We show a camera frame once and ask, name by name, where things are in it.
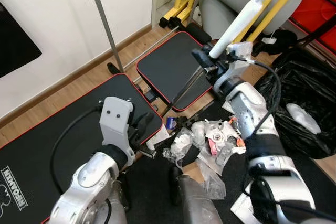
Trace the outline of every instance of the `plastic packaging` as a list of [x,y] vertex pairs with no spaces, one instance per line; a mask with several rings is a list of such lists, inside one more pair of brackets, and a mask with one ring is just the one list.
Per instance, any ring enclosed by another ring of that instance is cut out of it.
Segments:
[[172,163],[175,162],[175,157],[170,152],[170,148],[164,148],[163,151],[162,151],[162,156],[165,157],[165,158],[167,158]]
[[168,159],[175,159],[177,167],[182,168],[182,159],[189,151],[193,143],[193,139],[193,133],[186,128],[182,128],[176,135],[173,144],[170,146],[171,154],[169,155],[166,150],[163,155],[168,156]]
[[206,164],[201,160],[196,159],[196,163],[201,170],[204,178],[204,183],[202,187],[210,199],[224,199],[226,196],[226,188],[224,182],[219,178],[219,176],[211,170]]
[[[290,149],[312,158],[336,153],[336,71],[307,52],[294,48],[273,62],[282,83],[281,102],[275,113],[276,128],[281,141]],[[274,102],[277,90],[271,74],[256,84],[267,101]],[[295,103],[309,113],[320,126],[313,134],[295,122],[286,109]]]
[[313,134],[321,133],[321,129],[314,118],[311,117],[303,108],[294,103],[286,105],[287,111],[292,118]]
[[216,157],[216,164],[220,166],[224,166],[231,155],[233,154],[233,147],[235,147],[234,144],[226,142],[226,144],[222,147],[220,153]]
[[195,122],[191,126],[191,131],[194,133],[194,145],[197,148],[200,148],[205,144],[205,126],[206,122],[200,121],[200,122]]
[[226,157],[226,160],[224,160],[223,165],[218,165],[216,163],[217,156],[211,155],[211,153],[209,153],[208,147],[206,145],[201,149],[201,151],[200,151],[200,153],[198,154],[197,157],[204,164],[206,164],[208,167],[210,167],[210,169],[215,171],[218,175],[222,175],[223,168],[224,168],[225,164],[227,163],[227,161],[229,160],[229,157]]

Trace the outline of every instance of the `clutter pile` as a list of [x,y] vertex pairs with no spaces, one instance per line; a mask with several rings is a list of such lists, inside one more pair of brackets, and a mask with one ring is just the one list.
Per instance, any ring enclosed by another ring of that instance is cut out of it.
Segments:
[[[182,167],[183,158],[192,145],[199,149],[197,159]],[[234,153],[245,152],[245,144],[237,129],[237,119],[233,116],[230,121],[205,120],[193,123],[191,130],[182,128],[170,148],[163,149],[163,156],[185,174],[197,177],[194,179],[203,186],[209,198],[224,199],[225,184],[219,176]]]

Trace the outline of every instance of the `wooden floor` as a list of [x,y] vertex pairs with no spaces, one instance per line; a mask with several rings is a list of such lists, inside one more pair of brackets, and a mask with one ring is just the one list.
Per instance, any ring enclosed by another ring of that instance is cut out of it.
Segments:
[[[157,26],[147,34],[143,35],[141,38],[126,46],[119,53],[122,64],[126,65],[130,60],[141,54],[168,32],[168,29],[162,29],[161,27]],[[271,64],[275,58],[276,56],[260,54],[257,57],[257,60],[263,63]],[[70,84],[61,88],[49,97],[46,97],[39,104],[32,107],[31,109],[5,125],[3,128],[1,128],[0,147],[4,146],[22,133],[29,130],[31,127],[43,121],[45,118],[56,113],[75,99],[81,97],[83,94],[87,93],[97,85],[109,79],[111,77],[111,73],[108,71],[106,64],[110,61],[111,60],[106,60],[105,62],[97,65]],[[126,70],[126,73],[131,80],[135,80],[139,76],[135,64],[128,68]],[[243,79],[249,81],[251,84],[255,84],[264,73],[265,71],[258,68],[257,66],[250,66],[243,74]],[[139,82],[139,85],[142,90],[145,90],[147,88],[147,85],[142,80]],[[210,93],[207,93],[197,102],[195,102],[191,107],[189,107],[184,112],[179,113],[178,115],[185,115],[187,117],[190,117],[198,110],[203,108],[205,105],[210,103],[212,99],[212,95]],[[155,104],[159,108],[159,113],[162,112],[165,108],[165,104],[160,99],[154,101],[153,104]],[[166,116],[175,115],[177,115],[177,113],[170,111]],[[325,173],[328,174],[336,182],[336,155],[322,160],[318,160],[316,162],[325,171]]]

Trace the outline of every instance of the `black cable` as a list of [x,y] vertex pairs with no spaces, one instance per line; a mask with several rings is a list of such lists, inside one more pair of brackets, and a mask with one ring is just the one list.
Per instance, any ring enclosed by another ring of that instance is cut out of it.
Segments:
[[[245,190],[245,180],[246,180],[246,177],[247,177],[247,171],[245,172],[243,181],[241,182],[241,184],[242,184],[241,185],[242,186],[241,190],[242,190],[243,194],[245,194],[246,196],[248,196],[248,197],[251,198],[251,194],[249,194]],[[271,200],[271,199],[266,199],[266,198],[254,197],[254,199],[259,200],[259,201],[263,201],[263,202],[269,202],[269,203],[277,204],[277,205],[280,205],[282,207],[292,208],[292,209],[295,209],[295,210],[298,210],[298,211],[308,212],[308,213],[313,214],[313,215],[315,215],[317,217],[321,217],[321,218],[328,219],[328,220],[336,222],[336,217],[335,216],[332,216],[332,215],[327,214],[325,212],[318,211],[316,209],[307,208],[307,207],[301,207],[301,206],[295,206],[295,205],[288,204],[288,203],[285,203],[285,202],[278,202],[278,201]]]
[[111,202],[109,199],[106,199],[105,200],[106,204],[107,204],[107,207],[108,207],[108,212],[107,212],[107,216],[106,216],[106,220],[104,222],[104,224],[108,224],[109,223],[109,220],[111,218],[111,214],[112,214],[112,206],[111,206]]
[[[255,127],[254,131],[252,132],[252,135],[254,135],[254,134],[257,133],[257,131],[259,130],[259,128],[262,126],[262,124],[267,120],[267,118],[272,113],[274,113],[276,111],[276,109],[277,109],[277,107],[278,107],[278,105],[280,103],[280,99],[281,99],[281,80],[280,80],[278,74],[271,67],[269,67],[266,64],[263,64],[261,62],[254,61],[254,60],[245,60],[245,59],[238,58],[238,57],[235,57],[234,60],[246,61],[248,63],[255,64],[255,65],[258,65],[260,67],[263,67],[263,68],[267,69],[268,71],[270,71],[273,74],[273,76],[275,77],[275,79],[276,79],[277,95],[276,95],[275,101],[272,103],[272,105],[270,106],[270,108],[269,108],[268,112],[265,114],[265,116],[260,120],[260,122]],[[241,190],[242,190],[242,192],[246,196],[248,196],[248,197],[251,198],[251,194],[249,194],[245,190],[245,180],[246,180],[246,177],[247,177],[247,173],[248,173],[248,171],[246,170],[246,172],[244,174],[243,181],[241,182],[241,184],[242,184],[241,185],[242,186]],[[260,200],[260,201],[264,201],[264,202],[269,202],[269,203],[277,204],[277,205],[280,205],[282,207],[288,207],[288,208],[293,208],[293,209],[300,210],[300,211],[305,211],[305,212],[308,212],[310,214],[313,214],[313,215],[321,217],[321,218],[326,218],[326,219],[329,219],[329,220],[332,220],[332,221],[336,221],[336,217],[334,217],[332,215],[329,215],[329,214],[326,214],[324,212],[315,210],[315,209],[305,208],[305,207],[301,207],[301,206],[295,206],[295,205],[292,205],[292,204],[288,204],[288,203],[284,203],[284,202],[278,202],[278,201],[271,200],[271,199],[256,198],[256,197],[255,197],[255,199]]]
[[85,111],[83,114],[81,114],[79,117],[77,117],[76,119],[74,119],[66,128],[65,130],[62,132],[62,134],[60,134],[60,136],[57,138],[56,142],[54,143],[53,149],[51,151],[51,156],[50,156],[50,163],[49,163],[49,168],[50,168],[50,173],[51,173],[51,177],[53,179],[54,185],[57,189],[57,191],[59,192],[59,194],[63,194],[64,191],[62,190],[59,181],[57,179],[56,173],[55,173],[55,153],[57,150],[57,147],[59,146],[60,142],[62,141],[62,139],[65,137],[65,135],[71,130],[72,127],[74,127],[80,120],[82,120],[83,118],[85,118],[87,115],[91,114],[92,112],[95,111],[101,111],[102,106],[96,106],[93,108],[90,108],[89,110]]
[[273,74],[273,76],[275,77],[275,79],[276,79],[276,83],[277,83],[277,95],[276,95],[276,99],[275,99],[274,103],[272,103],[272,105],[270,106],[268,112],[260,120],[260,122],[257,124],[257,126],[255,127],[254,131],[251,134],[251,135],[255,135],[257,133],[257,131],[259,130],[259,128],[262,126],[262,124],[267,120],[267,118],[276,111],[276,109],[277,109],[277,107],[278,107],[278,105],[280,103],[280,99],[281,99],[281,80],[280,80],[278,74],[271,67],[269,67],[266,64],[263,64],[263,63],[261,63],[259,61],[255,61],[255,60],[245,60],[245,59],[237,58],[237,57],[234,58],[234,59],[235,60],[240,60],[240,61],[246,61],[248,63],[251,63],[251,64],[254,64],[254,65],[260,66],[262,68],[265,68],[268,71],[270,71]]

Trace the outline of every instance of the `black plastic wrap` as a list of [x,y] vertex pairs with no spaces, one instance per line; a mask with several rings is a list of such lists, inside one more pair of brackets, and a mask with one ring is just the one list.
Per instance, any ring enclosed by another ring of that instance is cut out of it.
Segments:
[[[298,48],[279,56],[273,68],[282,83],[280,106],[274,117],[281,141],[290,149],[312,158],[336,153],[336,71]],[[276,94],[275,81],[265,74],[255,85],[268,107]],[[295,103],[306,110],[321,128],[314,135],[294,121],[286,109]]]

